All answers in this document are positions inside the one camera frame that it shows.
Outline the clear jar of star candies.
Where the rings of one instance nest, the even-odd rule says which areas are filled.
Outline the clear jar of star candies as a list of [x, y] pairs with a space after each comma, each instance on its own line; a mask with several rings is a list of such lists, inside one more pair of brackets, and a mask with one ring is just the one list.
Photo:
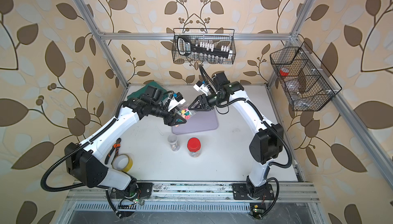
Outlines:
[[196, 114], [194, 110], [190, 110], [189, 107], [190, 103], [185, 103], [176, 107], [176, 112], [185, 120], [189, 120], [192, 116]]

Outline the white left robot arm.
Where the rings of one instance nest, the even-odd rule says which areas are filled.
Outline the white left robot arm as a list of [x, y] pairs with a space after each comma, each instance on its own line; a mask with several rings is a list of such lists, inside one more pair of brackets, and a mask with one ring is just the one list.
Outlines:
[[[117, 139], [146, 116], [152, 115], [162, 118], [164, 124], [168, 126], [186, 123], [186, 120], [175, 110], [178, 105], [183, 105], [185, 102], [183, 98], [172, 98], [164, 105], [148, 103], [137, 98], [123, 101], [118, 106], [115, 116], [92, 136], [79, 144], [71, 143], [65, 148], [65, 155], [44, 173], [41, 179], [41, 188], [48, 192], [66, 191], [82, 186], [129, 191], [135, 179], [125, 172], [108, 168], [101, 160], [107, 156], [109, 149]], [[68, 173], [80, 183], [50, 187], [47, 184], [47, 179], [63, 162], [67, 165]]]

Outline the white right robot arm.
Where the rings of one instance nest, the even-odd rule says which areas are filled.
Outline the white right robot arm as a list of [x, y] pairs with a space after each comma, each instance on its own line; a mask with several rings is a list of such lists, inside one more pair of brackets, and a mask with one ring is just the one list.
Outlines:
[[197, 96], [188, 109], [211, 111], [216, 107], [233, 105], [254, 133], [249, 151], [255, 164], [246, 178], [245, 188], [249, 199], [260, 199], [268, 189], [268, 182], [273, 180], [268, 178], [271, 167], [287, 169], [292, 166], [293, 156], [283, 139], [283, 127], [271, 122], [258, 110], [239, 82], [226, 81], [220, 84], [217, 91], [201, 81], [193, 87], [202, 94]]

